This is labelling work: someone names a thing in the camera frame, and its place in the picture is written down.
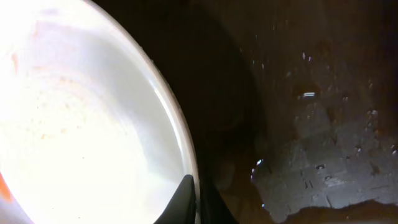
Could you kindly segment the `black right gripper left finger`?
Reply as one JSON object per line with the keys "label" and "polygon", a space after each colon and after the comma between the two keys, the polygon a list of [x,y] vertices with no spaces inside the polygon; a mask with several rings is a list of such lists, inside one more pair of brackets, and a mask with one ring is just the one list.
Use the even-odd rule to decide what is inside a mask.
{"label": "black right gripper left finger", "polygon": [[195,184],[192,175],[185,175],[154,224],[194,224],[195,217]]}

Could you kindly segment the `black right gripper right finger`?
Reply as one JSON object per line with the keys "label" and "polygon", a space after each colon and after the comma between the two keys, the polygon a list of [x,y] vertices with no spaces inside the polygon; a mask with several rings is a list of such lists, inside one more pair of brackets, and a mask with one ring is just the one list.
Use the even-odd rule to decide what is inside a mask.
{"label": "black right gripper right finger", "polygon": [[202,224],[238,224],[210,180],[200,181],[200,214]]}

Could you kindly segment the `white plate with sauce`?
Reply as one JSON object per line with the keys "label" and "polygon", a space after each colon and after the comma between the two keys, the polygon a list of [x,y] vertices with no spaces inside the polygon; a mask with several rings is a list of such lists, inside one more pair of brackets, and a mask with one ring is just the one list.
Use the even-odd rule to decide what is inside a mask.
{"label": "white plate with sauce", "polygon": [[92,1],[1,2],[1,222],[154,223],[195,152],[168,84]]}

